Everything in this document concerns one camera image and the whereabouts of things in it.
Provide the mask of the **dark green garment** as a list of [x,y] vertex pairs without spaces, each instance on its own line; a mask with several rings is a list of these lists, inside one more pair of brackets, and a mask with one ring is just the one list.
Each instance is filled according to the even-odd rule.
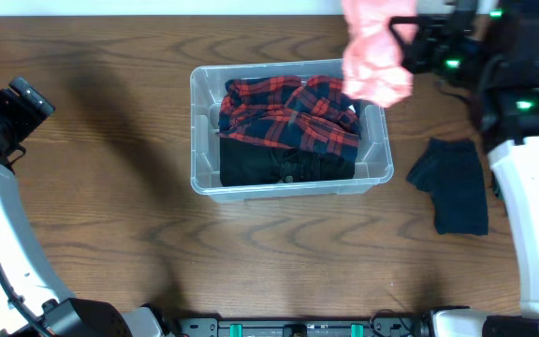
[[491,190],[496,198],[503,200],[503,192],[494,173],[491,173]]

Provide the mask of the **black buttoned garment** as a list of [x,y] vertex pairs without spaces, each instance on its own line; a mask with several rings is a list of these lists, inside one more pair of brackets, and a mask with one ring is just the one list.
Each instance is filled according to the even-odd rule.
[[222,186],[347,180],[354,174],[354,162],[332,154],[220,139],[219,176]]

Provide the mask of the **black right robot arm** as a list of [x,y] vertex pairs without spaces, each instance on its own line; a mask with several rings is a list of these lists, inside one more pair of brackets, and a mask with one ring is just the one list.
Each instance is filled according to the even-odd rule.
[[467,307],[434,309],[422,336],[539,336],[539,1],[501,1],[475,40],[475,0],[447,15],[417,15],[402,65],[470,94],[469,114],[503,196],[517,253],[518,315]]

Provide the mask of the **red navy plaid shirt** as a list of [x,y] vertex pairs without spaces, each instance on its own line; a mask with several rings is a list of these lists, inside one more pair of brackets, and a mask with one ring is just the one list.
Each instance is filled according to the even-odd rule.
[[218,136],[354,162],[361,126],[342,88],[343,80],[325,75],[229,80]]

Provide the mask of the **dark navy garment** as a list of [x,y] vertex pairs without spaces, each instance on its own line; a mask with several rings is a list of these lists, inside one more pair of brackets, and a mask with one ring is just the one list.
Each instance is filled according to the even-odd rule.
[[439,234],[488,234],[484,173],[471,140],[431,139],[406,181],[430,196]]

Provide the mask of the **pink garment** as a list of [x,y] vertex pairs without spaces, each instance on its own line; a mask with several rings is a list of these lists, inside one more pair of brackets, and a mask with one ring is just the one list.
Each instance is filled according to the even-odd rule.
[[413,75],[388,30],[391,18],[416,14],[415,0],[342,0],[349,42],[342,56],[343,92],[389,108],[413,91]]

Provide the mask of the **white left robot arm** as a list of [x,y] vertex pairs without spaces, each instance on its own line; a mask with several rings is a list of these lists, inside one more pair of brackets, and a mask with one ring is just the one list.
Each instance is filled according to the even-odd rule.
[[53,270],[22,206],[14,163],[22,142],[55,111],[25,79],[0,90],[0,336],[167,336],[145,305],[120,313],[79,299]]

